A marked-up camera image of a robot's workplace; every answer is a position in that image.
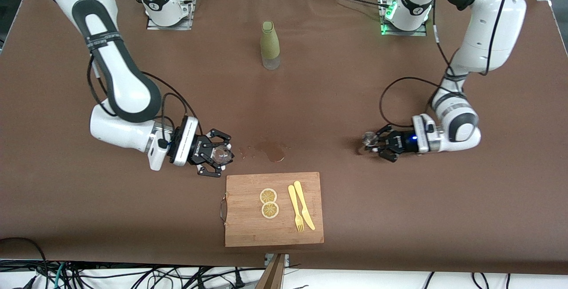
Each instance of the brown table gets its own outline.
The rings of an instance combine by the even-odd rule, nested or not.
[[[91,137],[83,40],[50,0],[24,0],[0,56],[0,236],[32,238],[57,260],[261,265],[279,251],[305,268],[566,273],[568,60],[548,4],[527,2],[509,61],[466,83],[481,144],[392,164],[357,153],[359,138],[384,125],[378,97],[392,80],[442,76],[431,33],[381,36],[376,8],[348,0],[199,0],[190,32],[149,32],[140,5],[117,0],[138,66],[183,93],[205,129],[234,137],[225,174],[321,173],[325,244],[225,248],[225,180],[152,172],[146,155]],[[469,13],[445,0],[438,10],[451,54]],[[273,72],[260,62],[264,20],[280,36]],[[432,90],[394,87],[388,116],[409,122]]]

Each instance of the lemon slice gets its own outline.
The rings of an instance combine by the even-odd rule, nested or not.
[[[266,202],[265,204],[262,205],[261,209],[262,216],[264,216],[264,218],[267,219],[272,219],[278,216],[279,211],[280,209],[278,208],[276,202]]]
[[[260,192],[260,201],[265,204],[267,202],[275,202],[277,198],[276,192],[272,188],[266,188]]]

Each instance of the green bottle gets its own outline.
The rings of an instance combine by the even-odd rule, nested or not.
[[[273,70],[280,66],[280,43],[274,29],[274,23],[269,20],[262,23],[260,54],[264,68]]]

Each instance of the yellow knife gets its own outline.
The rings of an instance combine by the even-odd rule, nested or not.
[[[310,217],[310,213],[308,212],[308,207],[306,206],[306,200],[304,199],[304,191],[302,190],[302,184],[299,181],[294,182],[294,188],[296,188],[296,192],[298,193],[298,198],[300,198],[300,202],[302,203],[302,216],[304,220],[306,220],[306,224],[310,229],[315,230],[316,227],[312,222],[312,218]]]

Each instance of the wooden cutting board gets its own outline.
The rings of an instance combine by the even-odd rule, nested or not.
[[[288,186],[296,180],[302,184],[315,230],[311,230],[306,222],[304,232],[296,230],[296,215],[288,195]],[[260,193],[265,188],[276,191],[276,204],[280,211],[272,219],[264,218],[261,213]],[[227,176],[225,197],[225,247],[321,244],[324,241],[319,172]],[[300,198],[298,209],[302,211]]]

